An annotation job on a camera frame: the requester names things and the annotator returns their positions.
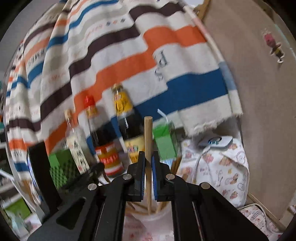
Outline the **green drink carton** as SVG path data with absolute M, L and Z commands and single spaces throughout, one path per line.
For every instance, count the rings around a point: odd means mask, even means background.
M 176 159 L 181 155 L 181 151 L 175 133 L 175 126 L 159 108 L 157 113 L 162 118 L 161 122 L 153 127 L 152 134 L 158 148 L 159 157 L 161 160 Z

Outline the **bear print tablecloth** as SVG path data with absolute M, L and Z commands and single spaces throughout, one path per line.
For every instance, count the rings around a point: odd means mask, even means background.
M 257 204 L 245 204 L 249 170 L 243 146 L 239 140 L 226 149 L 206 147 L 200 150 L 189 140 L 182 142 L 182 161 L 176 173 L 186 182 L 211 184 L 227 201 L 262 231 L 267 240 L 279 240 L 281 231 L 270 222 Z

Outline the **green checkered box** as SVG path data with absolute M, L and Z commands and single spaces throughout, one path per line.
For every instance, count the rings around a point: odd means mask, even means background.
M 50 154 L 50 175 L 57 190 L 80 175 L 69 149 Z

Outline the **translucent plastic cup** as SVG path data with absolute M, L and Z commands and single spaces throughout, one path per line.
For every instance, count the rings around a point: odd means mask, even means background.
M 126 207 L 122 240 L 174 240 L 171 205 L 150 215 Z

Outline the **red cap vinegar bottle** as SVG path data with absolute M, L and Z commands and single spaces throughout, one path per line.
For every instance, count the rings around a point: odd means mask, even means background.
M 85 97 L 84 107 L 97 159 L 104 164 L 104 171 L 108 177 L 113 178 L 121 175 L 125 169 L 119 158 L 117 148 L 115 147 L 113 141 L 114 137 L 111 132 L 103 126 L 92 95 L 87 95 Z

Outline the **striped Hermes blanket backdrop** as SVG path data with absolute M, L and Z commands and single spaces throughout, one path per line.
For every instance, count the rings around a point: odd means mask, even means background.
M 30 179 L 29 146 L 44 142 L 48 153 L 62 146 L 66 109 L 89 135 L 87 95 L 120 137 L 117 83 L 141 116 L 157 120 L 160 109 L 190 136 L 242 114 L 220 50 L 180 1 L 60 1 L 28 30 L 8 73 L 6 130 L 20 180 Z

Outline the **white power strip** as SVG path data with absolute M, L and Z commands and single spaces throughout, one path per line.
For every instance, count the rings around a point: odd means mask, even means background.
M 198 147 L 210 147 L 214 149 L 226 149 L 233 143 L 232 136 L 207 135 L 199 143 Z

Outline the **wooden cabinet panel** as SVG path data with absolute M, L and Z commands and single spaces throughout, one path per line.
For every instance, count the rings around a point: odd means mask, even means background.
M 239 92 L 249 192 L 276 219 L 295 193 L 295 57 L 255 1 L 211 1 L 204 24 Z

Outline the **yellow label oyster sauce bottle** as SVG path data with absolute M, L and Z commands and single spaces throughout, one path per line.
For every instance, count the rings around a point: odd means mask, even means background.
M 144 151 L 144 122 L 133 108 L 132 101 L 122 84 L 111 88 L 118 127 L 132 163 L 138 161 L 140 151 Z

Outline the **clear cooking wine bottle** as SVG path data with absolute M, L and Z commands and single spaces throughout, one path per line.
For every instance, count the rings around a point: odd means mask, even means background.
M 86 137 L 83 130 L 79 127 L 78 122 L 74 120 L 72 110 L 64 111 L 67 122 L 66 143 L 73 160 L 80 174 L 87 172 L 95 164 L 95 160 L 90 152 Z

